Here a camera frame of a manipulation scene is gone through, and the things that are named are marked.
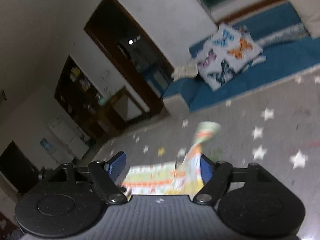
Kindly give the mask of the patterned child's jacket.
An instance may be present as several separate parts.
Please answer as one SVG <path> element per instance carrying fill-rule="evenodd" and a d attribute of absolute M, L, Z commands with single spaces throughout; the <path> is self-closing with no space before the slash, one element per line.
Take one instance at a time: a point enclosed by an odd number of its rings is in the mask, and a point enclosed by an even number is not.
<path fill-rule="evenodd" d="M 221 129 L 217 122 L 199 123 L 193 144 L 184 153 L 182 162 L 131 166 L 122 187 L 127 197 L 132 195 L 188 195 L 193 198 L 204 187 L 201 176 L 203 144 L 210 141 Z"/>

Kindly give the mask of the white refrigerator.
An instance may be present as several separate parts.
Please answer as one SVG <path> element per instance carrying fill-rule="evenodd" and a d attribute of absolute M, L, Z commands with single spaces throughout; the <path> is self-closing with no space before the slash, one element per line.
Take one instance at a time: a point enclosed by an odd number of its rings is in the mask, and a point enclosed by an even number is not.
<path fill-rule="evenodd" d="M 48 128 L 77 159 L 82 159 L 89 150 L 89 146 L 63 120 L 54 119 Z"/>

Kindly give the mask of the dark wooden side table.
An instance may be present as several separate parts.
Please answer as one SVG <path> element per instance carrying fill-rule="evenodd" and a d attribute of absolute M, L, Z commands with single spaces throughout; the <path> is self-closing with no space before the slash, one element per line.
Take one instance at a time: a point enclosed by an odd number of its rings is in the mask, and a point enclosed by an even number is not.
<path fill-rule="evenodd" d="M 98 124 L 106 133 L 115 137 L 129 126 L 149 117 L 149 111 L 146 111 L 124 86 L 98 111 Z"/>

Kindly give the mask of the grey star tablecloth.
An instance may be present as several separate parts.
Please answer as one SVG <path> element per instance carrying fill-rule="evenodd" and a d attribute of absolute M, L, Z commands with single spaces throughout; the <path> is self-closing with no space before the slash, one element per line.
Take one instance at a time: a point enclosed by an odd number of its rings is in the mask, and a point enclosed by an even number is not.
<path fill-rule="evenodd" d="M 182 160 L 202 121 L 221 130 L 204 146 L 211 160 L 235 167 L 257 162 L 304 203 L 301 239 L 319 239 L 319 66 L 176 120 L 108 141 L 96 159 L 119 151 L 127 165 Z"/>

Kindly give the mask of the crumpled beige cloth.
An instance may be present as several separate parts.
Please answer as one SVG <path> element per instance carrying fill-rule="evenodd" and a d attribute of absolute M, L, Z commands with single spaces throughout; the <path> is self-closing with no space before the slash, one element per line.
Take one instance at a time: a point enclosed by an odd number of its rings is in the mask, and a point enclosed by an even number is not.
<path fill-rule="evenodd" d="M 174 81 L 177 81 L 183 78 L 195 78 L 197 75 L 197 65 L 194 63 L 188 63 L 183 66 L 175 67 L 171 77 Z"/>

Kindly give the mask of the dark wooden doorway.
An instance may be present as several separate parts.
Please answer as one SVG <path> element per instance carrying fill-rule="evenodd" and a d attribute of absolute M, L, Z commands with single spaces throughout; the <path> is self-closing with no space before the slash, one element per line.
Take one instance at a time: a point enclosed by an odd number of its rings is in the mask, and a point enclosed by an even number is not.
<path fill-rule="evenodd" d="M 118 0 L 102 0 L 84 31 L 148 106 L 148 115 L 159 114 L 174 69 L 130 13 Z"/>

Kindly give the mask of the butterfly print pillow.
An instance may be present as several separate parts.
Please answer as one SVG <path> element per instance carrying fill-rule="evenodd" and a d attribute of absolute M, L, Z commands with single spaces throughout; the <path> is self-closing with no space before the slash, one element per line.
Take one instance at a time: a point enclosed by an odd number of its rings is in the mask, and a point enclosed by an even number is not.
<path fill-rule="evenodd" d="M 263 48 L 246 27 L 239 30 L 222 23 L 195 57 L 200 77 L 216 91 L 249 68 L 266 61 Z"/>

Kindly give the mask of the blue sofa bench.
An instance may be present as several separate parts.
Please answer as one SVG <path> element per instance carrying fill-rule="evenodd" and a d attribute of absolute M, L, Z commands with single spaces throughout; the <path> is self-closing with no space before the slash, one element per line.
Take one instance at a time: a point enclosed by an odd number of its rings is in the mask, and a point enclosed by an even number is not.
<path fill-rule="evenodd" d="M 247 27 L 253 40 L 262 46 L 262 53 L 215 91 L 200 76 L 171 83 L 164 93 L 166 105 L 173 101 L 189 111 L 196 111 L 319 63 L 319 38 L 310 36 L 289 2 L 260 12 L 233 27 Z"/>

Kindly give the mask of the grey cushion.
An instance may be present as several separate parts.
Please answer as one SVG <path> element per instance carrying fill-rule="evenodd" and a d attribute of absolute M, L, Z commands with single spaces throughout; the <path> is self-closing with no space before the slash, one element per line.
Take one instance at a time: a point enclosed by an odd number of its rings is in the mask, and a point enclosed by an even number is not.
<path fill-rule="evenodd" d="M 315 39 L 319 38 L 320 1 L 319 0 L 289 0 L 299 15 L 304 27 Z"/>

